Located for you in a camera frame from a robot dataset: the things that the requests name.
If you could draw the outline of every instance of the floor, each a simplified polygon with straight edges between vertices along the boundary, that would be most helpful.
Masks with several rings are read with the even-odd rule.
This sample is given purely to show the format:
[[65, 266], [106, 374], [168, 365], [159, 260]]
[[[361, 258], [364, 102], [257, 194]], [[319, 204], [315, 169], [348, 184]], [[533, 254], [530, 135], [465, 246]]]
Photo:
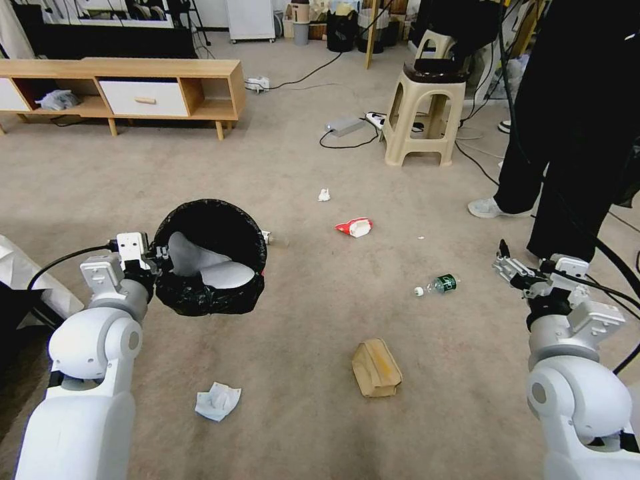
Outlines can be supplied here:
[[[240, 58], [245, 76], [274, 83], [333, 57], [322, 42], [212, 37], [216, 56]], [[1, 232], [40, 263], [118, 232], [152, 235], [174, 207], [203, 197], [240, 206], [277, 238], [254, 312], [185, 318], [151, 302], [133, 378], [130, 479], [541, 477], [543, 440], [524, 392], [528, 311], [491, 269], [500, 238], [532, 262], [524, 246], [533, 220], [471, 217], [467, 202], [494, 186], [458, 152], [448, 168], [420, 157], [392, 168], [378, 142], [318, 145], [325, 122], [386, 110], [407, 58], [399, 45], [366, 71], [354, 51], [294, 87], [332, 85], [248, 93], [223, 142], [212, 129], [123, 123], [112, 138], [101, 123], [59, 129], [0, 117], [8, 132], [0, 139]], [[495, 126], [506, 116], [502, 105], [484, 108], [468, 124], [484, 137], [466, 143], [502, 155], [507, 137]], [[467, 150], [498, 176], [496, 158]], [[330, 202], [317, 202], [320, 188], [330, 189]], [[640, 225], [638, 210], [615, 211]], [[333, 229], [359, 216], [373, 220], [367, 236]], [[609, 217], [601, 237], [635, 260], [640, 238], [630, 228]], [[86, 300], [77, 266], [55, 274]], [[462, 279], [458, 291], [413, 296], [416, 285], [448, 272]], [[624, 287], [600, 254], [592, 273]], [[370, 337], [386, 340], [403, 372], [394, 397], [365, 399], [358, 390], [350, 359]], [[604, 345], [604, 364], [614, 366], [639, 337], [630, 321]], [[12, 478], [48, 378], [44, 338], [27, 343], [0, 387], [0, 479]], [[622, 374], [639, 376], [640, 362]], [[193, 411], [196, 392], [214, 381], [242, 388], [221, 423]]]

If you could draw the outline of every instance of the plastic stool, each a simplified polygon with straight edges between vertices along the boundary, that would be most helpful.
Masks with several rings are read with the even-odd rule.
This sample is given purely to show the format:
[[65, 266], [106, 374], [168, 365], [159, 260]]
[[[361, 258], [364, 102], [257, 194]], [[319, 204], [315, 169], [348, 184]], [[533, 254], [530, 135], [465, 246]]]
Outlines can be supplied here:
[[[468, 76], [466, 68], [452, 60], [419, 59], [414, 65], [405, 63], [382, 128], [381, 140], [387, 140], [385, 162], [388, 165], [401, 167], [411, 152], [438, 152], [441, 167], [451, 164]], [[431, 98], [429, 114], [418, 114], [421, 102], [428, 97]], [[447, 99], [451, 109], [444, 121]], [[423, 138], [411, 138], [416, 118], [425, 120]]]
[[433, 59], [446, 58], [451, 47], [455, 45], [455, 40], [452, 37], [441, 35], [431, 30], [426, 30], [425, 34], [422, 36], [422, 40], [420, 40], [420, 45], [418, 45], [418, 51], [415, 53], [416, 60], [420, 60], [422, 58], [422, 54], [428, 41], [433, 42], [435, 45], [435, 53], [432, 57]]

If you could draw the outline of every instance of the white sneaker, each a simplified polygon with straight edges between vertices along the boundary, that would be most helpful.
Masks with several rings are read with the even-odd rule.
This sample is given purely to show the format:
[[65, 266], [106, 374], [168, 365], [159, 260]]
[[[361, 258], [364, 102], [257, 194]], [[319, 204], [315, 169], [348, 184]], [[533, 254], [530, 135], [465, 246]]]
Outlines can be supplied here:
[[474, 200], [467, 205], [469, 213], [478, 218], [496, 218], [496, 217], [525, 217], [528, 211], [522, 213], [505, 213], [500, 210], [498, 204], [493, 197], [488, 199]]
[[498, 130], [500, 130], [502, 133], [510, 134], [511, 120], [502, 120], [502, 122], [498, 123]]

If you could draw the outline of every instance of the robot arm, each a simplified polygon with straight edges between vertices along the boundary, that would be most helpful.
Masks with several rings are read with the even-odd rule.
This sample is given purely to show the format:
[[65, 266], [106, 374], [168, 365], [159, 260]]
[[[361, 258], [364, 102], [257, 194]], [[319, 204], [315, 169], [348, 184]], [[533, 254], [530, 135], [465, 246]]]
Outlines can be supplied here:
[[120, 234], [117, 244], [119, 253], [80, 267], [93, 296], [51, 337], [49, 388], [27, 425], [18, 480], [126, 478], [133, 361], [163, 253], [150, 258], [142, 233]]
[[543, 427], [546, 480], [640, 477], [630, 426], [631, 396], [599, 363], [599, 343], [624, 324], [620, 311], [590, 300], [589, 290], [554, 272], [583, 277], [589, 264], [554, 255], [540, 270], [509, 256], [501, 242], [494, 269], [522, 290], [531, 308], [527, 401]]

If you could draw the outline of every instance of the drawer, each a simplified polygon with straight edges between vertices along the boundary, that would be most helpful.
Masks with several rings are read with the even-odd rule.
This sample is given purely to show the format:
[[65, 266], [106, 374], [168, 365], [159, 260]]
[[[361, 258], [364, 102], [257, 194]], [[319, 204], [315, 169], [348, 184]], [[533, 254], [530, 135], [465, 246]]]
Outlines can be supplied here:
[[116, 115], [189, 116], [177, 82], [100, 80], [100, 86]]
[[6, 78], [0, 78], [0, 110], [30, 111], [31, 109], [23, 100], [20, 92], [13, 82]]

